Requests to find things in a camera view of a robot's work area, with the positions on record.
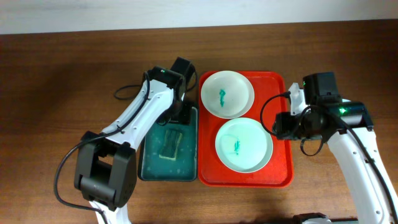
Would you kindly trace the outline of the white plate green stain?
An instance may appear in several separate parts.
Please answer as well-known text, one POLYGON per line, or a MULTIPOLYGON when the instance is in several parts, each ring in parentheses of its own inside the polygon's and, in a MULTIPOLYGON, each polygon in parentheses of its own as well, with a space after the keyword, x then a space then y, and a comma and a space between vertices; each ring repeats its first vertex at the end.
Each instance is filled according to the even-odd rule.
POLYGON ((210 75, 201 86, 200 96, 206 110, 223 119, 246 114, 255 99, 254 87, 248 78, 229 70, 210 75))

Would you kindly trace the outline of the green yellow sponge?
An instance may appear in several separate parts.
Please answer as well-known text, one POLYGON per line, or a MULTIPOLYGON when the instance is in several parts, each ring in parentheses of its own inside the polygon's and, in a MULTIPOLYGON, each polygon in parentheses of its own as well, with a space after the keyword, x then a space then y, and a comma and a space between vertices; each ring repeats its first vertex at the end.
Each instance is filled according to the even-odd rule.
POLYGON ((165 133, 164 143, 159 152, 161 159, 168 159, 175 161, 177 159, 177 152, 183 134, 177 129, 168 129, 165 133))

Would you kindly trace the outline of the pale green plate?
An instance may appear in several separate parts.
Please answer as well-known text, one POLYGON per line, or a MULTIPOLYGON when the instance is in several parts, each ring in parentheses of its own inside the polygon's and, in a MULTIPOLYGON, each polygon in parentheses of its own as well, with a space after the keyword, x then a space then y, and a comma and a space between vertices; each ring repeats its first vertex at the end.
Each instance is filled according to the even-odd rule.
POLYGON ((220 127, 215 138, 215 151, 227 168, 248 174, 269 163, 273 141, 260 122, 251 118, 235 118, 220 127))

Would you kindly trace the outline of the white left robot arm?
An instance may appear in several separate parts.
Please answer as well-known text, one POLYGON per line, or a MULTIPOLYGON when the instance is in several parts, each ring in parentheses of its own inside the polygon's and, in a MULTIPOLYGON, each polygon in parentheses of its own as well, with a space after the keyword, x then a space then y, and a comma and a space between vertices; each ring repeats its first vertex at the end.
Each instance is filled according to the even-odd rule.
POLYGON ((196 77, 192 62, 181 57, 171 68, 145 71, 139 93, 122 114, 100 133, 82 136, 75 147, 74 186, 99 223, 129 223, 126 204, 137 182, 136 151, 153 125, 191 123, 193 107, 184 96, 196 77))

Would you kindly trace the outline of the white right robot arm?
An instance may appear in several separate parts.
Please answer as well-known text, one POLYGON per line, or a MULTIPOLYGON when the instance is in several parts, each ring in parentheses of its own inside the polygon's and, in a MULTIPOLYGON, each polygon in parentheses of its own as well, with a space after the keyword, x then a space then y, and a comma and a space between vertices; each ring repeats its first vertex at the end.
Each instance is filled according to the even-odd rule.
POLYGON ((334 155, 360 223, 397 223, 397 194, 362 102, 344 99, 332 72, 315 73, 282 94, 289 112, 276 115, 271 134, 280 140, 319 140, 334 155))

